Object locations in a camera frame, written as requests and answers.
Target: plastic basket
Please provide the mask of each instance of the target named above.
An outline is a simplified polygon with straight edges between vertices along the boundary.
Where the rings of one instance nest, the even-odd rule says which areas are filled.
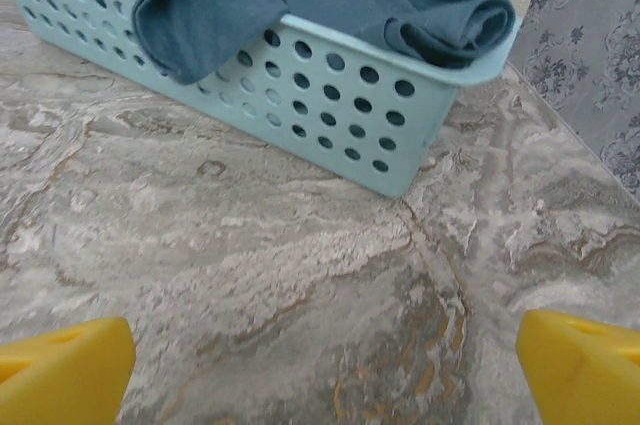
[[[461,87],[498,76],[508,40],[445,70],[293,16],[197,85],[163,77],[135,42],[135,0],[15,0],[38,37],[389,197],[411,185]]]

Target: marble tile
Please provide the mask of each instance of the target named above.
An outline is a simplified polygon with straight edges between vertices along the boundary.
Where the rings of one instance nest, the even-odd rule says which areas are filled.
[[[381,198],[41,43],[0,0],[0,337],[127,317],[120,423],[529,424],[514,341],[640,326],[640,208],[511,70]]]

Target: laundry basket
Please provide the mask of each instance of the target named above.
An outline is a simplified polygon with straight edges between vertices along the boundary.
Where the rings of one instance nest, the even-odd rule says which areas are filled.
[[[182,86],[131,32],[135,0],[15,0],[38,37],[389,197],[411,185],[461,87],[500,74],[509,38],[445,70],[288,15],[215,74]]]

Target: floral wallpaper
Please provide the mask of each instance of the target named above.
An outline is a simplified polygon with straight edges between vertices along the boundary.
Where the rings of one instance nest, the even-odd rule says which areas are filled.
[[[640,200],[640,0],[533,0],[511,62]]]

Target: yellow plastic object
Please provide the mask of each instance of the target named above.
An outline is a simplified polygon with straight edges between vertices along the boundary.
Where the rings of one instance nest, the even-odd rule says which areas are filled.
[[[134,363],[123,318],[0,345],[0,425],[113,425]]]
[[[640,424],[640,333],[547,310],[516,345],[545,425]]]

